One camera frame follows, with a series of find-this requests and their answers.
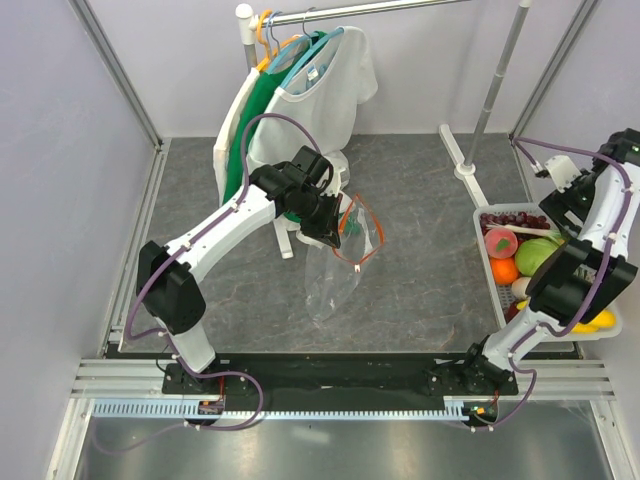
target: green cabbage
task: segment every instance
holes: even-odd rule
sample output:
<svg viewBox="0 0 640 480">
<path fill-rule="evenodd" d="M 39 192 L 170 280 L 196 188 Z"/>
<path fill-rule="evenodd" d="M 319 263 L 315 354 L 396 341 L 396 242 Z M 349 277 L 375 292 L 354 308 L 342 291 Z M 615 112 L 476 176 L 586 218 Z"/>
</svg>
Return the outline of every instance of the green cabbage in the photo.
<svg viewBox="0 0 640 480">
<path fill-rule="evenodd" d="M 516 267 L 525 277 L 532 277 L 557 248 L 558 245 L 544 238 L 527 240 L 516 252 Z"/>
</svg>

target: white wall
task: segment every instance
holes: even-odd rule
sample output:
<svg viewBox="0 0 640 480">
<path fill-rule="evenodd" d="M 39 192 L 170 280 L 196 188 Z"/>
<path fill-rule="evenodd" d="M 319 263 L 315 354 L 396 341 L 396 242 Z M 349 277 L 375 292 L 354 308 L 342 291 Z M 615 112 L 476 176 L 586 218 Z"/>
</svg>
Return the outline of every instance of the white wall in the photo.
<svg viewBox="0 0 640 480">
<path fill-rule="evenodd" d="M 162 135 L 216 135 L 246 76 L 235 7 L 241 0 L 91 0 Z M 357 0 L 252 0 L 256 12 L 318 9 Z M 489 131 L 511 129 L 579 0 L 537 0 L 503 85 Z M 424 133 L 449 122 L 473 130 L 518 0 L 471 0 L 315 22 L 365 30 L 379 81 L 356 133 Z M 300 26 L 274 29 L 278 38 Z"/>
<path fill-rule="evenodd" d="M 575 49 L 525 135 L 553 143 L 597 150 L 615 131 L 640 130 L 640 68 L 635 60 L 640 45 L 640 3 L 601 2 Z M 533 149 L 542 161 L 549 152 Z M 532 183 L 537 199 L 550 182 Z M 640 220 L 630 239 L 630 261 L 640 266 Z M 640 452 L 640 278 L 619 298 L 625 320 L 617 338 L 590 344 L 588 352 L 605 360 L 626 424 Z"/>
<path fill-rule="evenodd" d="M 0 465 L 44 477 L 152 159 L 65 0 L 0 6 Z"/>
</svg>

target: black mounting plate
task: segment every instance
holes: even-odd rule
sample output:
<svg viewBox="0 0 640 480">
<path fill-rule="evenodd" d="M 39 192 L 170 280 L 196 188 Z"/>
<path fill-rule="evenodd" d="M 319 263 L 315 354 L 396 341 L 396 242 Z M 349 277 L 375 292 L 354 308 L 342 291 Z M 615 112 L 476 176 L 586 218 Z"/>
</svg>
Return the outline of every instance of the black mounting plate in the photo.
<svg viewBox="0 0 640 480">
<path fill-rule="evenodd" d="M 454 369 L 439 367 L 441 361 L 464 358 L 465 354 L 223 354 L 203 373 L 252 375 L 264 389 L 265 411 L 439 410 L 443 396 L 494 394 L 489 385 L 469 392 Z M 250 382 L 226 377 L 224 388 L 226 410 L 255 409 L 258 395 Z M 162 393 L 197 396 L 219 392 L 217 379 L 197 380 L 178 364 L 167 366 Z M 517 393 L 515 381 L 500 389 L 502 396 Z"/>
</svg>

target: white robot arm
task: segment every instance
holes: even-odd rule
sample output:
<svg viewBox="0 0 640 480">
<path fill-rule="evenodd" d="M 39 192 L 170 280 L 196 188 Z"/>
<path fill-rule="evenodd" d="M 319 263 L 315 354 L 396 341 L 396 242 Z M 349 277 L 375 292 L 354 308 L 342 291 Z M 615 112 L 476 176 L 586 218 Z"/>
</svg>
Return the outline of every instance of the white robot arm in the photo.
<svg viewBox="0 0 640 480">
<path fill-rule="evenodd" d="M 634 188 L 640 185 L 640 133 L 616 133 L 600 153 L 616 164 L 594 159 L 587 171 L 566 156 L 546 163 L 557 190 L 540 207 L 568 240 L 531 279 L 527 306 L 499 332 L 472 345 L 464 366 L 455 367 L 467 385 L 489 383 L 499 390 L 536 345 L 563 336 L 578 318 L 589 323 L 634 280 L 637 268 L 626 259 L 640 203 Z"/>
<path fill-rule="evenodd" d="M 317 186 L 327 175 L 323 185 L 329 185 L 332 172 L 327 159 L 303 147 L 291 162 L 256 169 L 244 196 L 237 193 L 189 232 L 164 247 L 151 241 L 140 250 L 138 293 L 172 254 L 181 248 L 186 250 L 154 282 L 143 303 L 167 330 L 189 368 L 201 372 L 216 357 L 200 321 L 206 305 L 198 285 L 251 232 L 290 212 L 300 218 L 304 235 L 332 247 L 340 246 L 341 195 L 324 195 L 324 187 Z M 206 230 L 223 215 L 223 221 Z"/>
</svg>

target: gray marble floor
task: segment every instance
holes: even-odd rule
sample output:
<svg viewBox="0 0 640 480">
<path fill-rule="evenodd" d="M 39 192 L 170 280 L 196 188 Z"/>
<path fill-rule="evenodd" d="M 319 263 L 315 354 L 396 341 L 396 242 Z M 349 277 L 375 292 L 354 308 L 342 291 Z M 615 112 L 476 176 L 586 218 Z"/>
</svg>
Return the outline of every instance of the gray marble floor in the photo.
<svg viewBox="0 0 640 480">
<path fill-rule="evenodd" d="M 458 137 L 461 146 L 470 136 Z M 181 235 L 217 206 L 214 139 L 171 144 L 148 237 Z M 354 136 L 347 193 L 378 216 L 386 244 L 329 319 L 305 309 L 307 246 L 282 260 L 273 228 L 255 232 L 201 285 L 210 340 L 224 352 L 463 351 L 497 329 L 472 225 L 474 210 L 437 135 Z M 486 135 L 477 178 L 490 203 L 526 201 L 506 135 Z M 151 327 L 141 312 L 135 330 Z M 157 351 L 160 339 L 126 346 Z"/>
</svg>

